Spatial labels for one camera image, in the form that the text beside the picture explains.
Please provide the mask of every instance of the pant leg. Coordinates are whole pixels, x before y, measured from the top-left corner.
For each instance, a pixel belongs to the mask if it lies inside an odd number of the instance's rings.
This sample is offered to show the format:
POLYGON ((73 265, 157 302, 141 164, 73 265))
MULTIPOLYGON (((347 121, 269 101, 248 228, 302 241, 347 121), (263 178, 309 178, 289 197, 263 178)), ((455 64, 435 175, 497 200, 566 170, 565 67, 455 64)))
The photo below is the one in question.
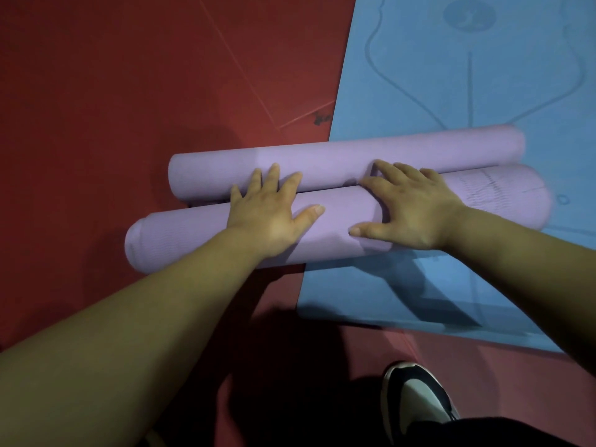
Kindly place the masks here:
POLYGON ((414 422, 408 428, 406 439, 409 446, 573 446, 556 436, 505 417, 460 419, 444 424, 414 422))

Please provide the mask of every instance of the foot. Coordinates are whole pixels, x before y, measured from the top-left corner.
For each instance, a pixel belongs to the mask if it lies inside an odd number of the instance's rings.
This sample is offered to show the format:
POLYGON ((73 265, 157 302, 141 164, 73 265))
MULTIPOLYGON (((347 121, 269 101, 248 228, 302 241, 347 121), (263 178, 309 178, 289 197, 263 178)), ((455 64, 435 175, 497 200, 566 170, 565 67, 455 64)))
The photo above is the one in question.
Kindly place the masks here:
POLYGON ((387 368, 381 391, 383 426, 391 445, 416 421, 439 423, 459 419, 439 381, 420 364, 396 362, 387 368))

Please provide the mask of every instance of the rolled yoga mat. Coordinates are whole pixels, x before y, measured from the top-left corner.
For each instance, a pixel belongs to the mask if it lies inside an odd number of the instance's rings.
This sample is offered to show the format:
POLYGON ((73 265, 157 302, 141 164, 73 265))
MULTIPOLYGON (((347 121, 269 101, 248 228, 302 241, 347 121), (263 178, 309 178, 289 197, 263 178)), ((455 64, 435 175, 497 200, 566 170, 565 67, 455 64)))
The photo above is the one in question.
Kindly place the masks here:
MULTIPOLYGON (((447 185, 470 207, 486 210, 532 229, 548 221, 551 197, 537 172, 506 165, 443 174, 447 185)), ((381 222, 383 209, 362 187, 341 187, 296 195, 294 213, 322 204, 325 213, 299 242, 259 267, 317 262, 383 253, 388 242, 352 238, 347 230, 364 221, 381 222)), ((201 246, 226 227, 229 203, 153 213, 126 234, 130 264, 142 273, 161 270, 201 246)))
POLYGON ((170 187, 181 201, 224 201, 232 185, 246 191, 255 168, 279 163, 281 180, 304 172, 298 192, 356 185, 375 158, 439 173, 518 163, 524 134, 511 125, 448 130, 392 138, 317 142, 176 154, 168 169, 170 187))

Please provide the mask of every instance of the flat blue mat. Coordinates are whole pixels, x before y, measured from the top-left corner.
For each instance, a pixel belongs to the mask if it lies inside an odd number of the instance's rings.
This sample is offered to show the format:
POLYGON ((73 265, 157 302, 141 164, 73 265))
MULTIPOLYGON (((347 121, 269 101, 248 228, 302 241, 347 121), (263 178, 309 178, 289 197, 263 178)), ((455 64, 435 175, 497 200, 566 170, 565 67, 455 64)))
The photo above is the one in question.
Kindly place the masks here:
MULTIPOLYGON (((596 0, 357 0, 331 140, 514 123, 555 206, 545 232, 596 248, 596 0)), ((448 255, 309 264, 298 311, 560 349, 448 255)))

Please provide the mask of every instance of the skin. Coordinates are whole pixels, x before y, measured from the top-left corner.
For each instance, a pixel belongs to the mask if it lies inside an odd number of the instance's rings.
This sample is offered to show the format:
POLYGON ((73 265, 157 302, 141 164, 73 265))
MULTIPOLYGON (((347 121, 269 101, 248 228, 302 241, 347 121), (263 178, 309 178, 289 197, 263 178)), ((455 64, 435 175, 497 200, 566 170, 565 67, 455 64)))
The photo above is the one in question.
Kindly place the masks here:
MULTIPOLYGON (((436 172, 376 161, 361 184, 391 222, 356 237, 440 249, 501 290, 592 374, 596 251, 466 207, 436 172)), ((132 446, 182 386, 249 274, 323 213, 293 218, 301 175, 274 165, 231 191, 227 228, 168 268, 0 354, 0 445, 132 446)))

